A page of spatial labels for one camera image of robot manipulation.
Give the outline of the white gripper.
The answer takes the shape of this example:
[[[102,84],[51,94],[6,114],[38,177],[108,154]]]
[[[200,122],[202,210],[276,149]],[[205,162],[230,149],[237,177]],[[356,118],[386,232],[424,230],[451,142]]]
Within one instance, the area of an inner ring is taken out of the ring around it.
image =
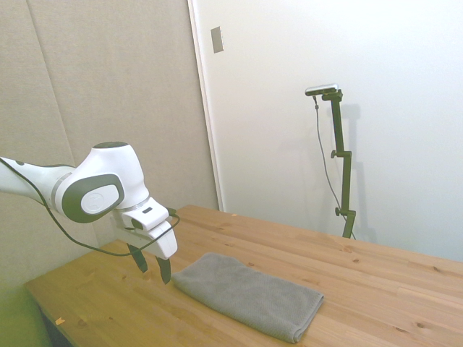
[[[144,250],[156,256],[164,284],[169,283],[171,280],[171,262],[169,258],[178,250],[177,240],[170,220],[168,218],[168,220],[161,222],[149,231],[142,231],[134,227],[127,230],[123,227],[123,223],[115,212],[110,215],[111,226],[114,228],[116,237],[128,243],[129,253],[142,273],[148,271],[148,264],[140,249],[146,244],[150,244]]]

